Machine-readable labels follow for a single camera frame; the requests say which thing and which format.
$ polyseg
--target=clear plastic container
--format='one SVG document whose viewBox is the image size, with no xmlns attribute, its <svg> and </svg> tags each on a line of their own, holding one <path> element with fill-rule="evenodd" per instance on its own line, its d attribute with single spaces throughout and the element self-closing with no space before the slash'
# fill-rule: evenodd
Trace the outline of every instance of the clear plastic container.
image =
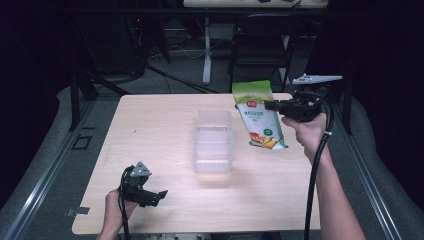
<svg viewBox="0 0 424 240">
<path fill-rule="evenodd" d="M 231 112 L 201 109 L 194 128 L 193 167 L 197 173 L 226 173 L 234 160 Z"/>
</svg>

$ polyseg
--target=table surface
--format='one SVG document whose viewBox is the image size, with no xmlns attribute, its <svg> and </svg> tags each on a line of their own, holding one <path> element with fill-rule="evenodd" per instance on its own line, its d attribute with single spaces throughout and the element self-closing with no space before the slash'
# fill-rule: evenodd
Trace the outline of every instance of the table surface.
<svg viewBox="0 0 424 240">
<path fill-rule="evenodd" d="M 327 2 L 320 3 L 317 0 L 302 0 L 300 8 L 325 8 Z M 184 7 L 252 7 L 252 8 L 291 8 L 292 2 L 283 0 L 271 0 L 270 2 L 261 3 L 259 0 L 184 0 Z"/>
<path fill-rule="evenodd" d="M 291 98 L 285 93 L 274 97 Z M 194 172 L 193 130 L 200 109 L 232 113 L 235 159 L 230 173 Z M 100 232 L 105 195 L 118 187 L 124 169 L 138 161 L 152 172 L 144 189 L 169 192 L 157 207 L 136 208 L 131 233 L 301 230 L 311 166 L 294 131 L 283 124 L 282 131 L 287 149 L 250 146 L 231 94 L 124 96 L 80 205 L 90 210 L 76 216 L 72 231 Z M 319 226 L 315 198 L 311 229 Z"/>
</svg>

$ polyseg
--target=human hand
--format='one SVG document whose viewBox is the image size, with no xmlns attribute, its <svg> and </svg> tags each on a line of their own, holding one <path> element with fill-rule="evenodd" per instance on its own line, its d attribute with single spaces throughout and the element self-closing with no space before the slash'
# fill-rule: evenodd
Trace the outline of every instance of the human hand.
<svg viewBox="0 0 424 240">
<path fill-rule="evenodd" d="M 121 230 L 122 223 L 122 212 L 119 207 L 119 191 L 115 189 L 110 191 L 105 197 L 105 215 L 103 220 L 103 227 L 97 239 L 107 240 L 116 239 L 116 236 Z M 125 201 L 125 212 L 127 213 L 128 219 L 131 217 L 132 212 L 137 207 L 138 203 Z"/>
<path fill-rule="evenodd" d="M 320 113 L 314 120 L 307 123 L 300 123 L 287 117 L 281 118 L 285 125 L 294 128 L 296 140 L 302 144 L 305 155 L 311 162 L 324 135 L 326 119 L 327 115 L 325 113 Z"/>
</svg>

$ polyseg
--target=food package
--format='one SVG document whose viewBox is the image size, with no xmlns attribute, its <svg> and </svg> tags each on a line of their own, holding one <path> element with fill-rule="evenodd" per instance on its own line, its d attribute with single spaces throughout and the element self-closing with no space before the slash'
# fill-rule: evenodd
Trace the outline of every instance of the food package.
<svg viewBox="0 0 424 240">
<path fill-rule="evenodd" d="M 249 144 L 273 150 L 287 148 L 277 112 L 265 109 L 264 101 L 274 100 L 270 82 L 233 83 L 232 90 L 251 139 Z"/>
</svg>

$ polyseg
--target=forearm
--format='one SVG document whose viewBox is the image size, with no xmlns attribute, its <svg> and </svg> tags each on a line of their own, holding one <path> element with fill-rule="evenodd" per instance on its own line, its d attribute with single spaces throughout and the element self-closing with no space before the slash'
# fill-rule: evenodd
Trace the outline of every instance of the forearm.
<svg viewBox="0 0 424 240">
<path fill-rule="evenodd" d="M 365 239 L 327 147 L 321 155 L 316 187 L 323 239 Z"/>
<path fill-rule="evenodd" d="M 102 231 L 97 236 L 97 240 L 116 240 L 122 224 L 110 223 L 105 219 Z"/>
</svg>

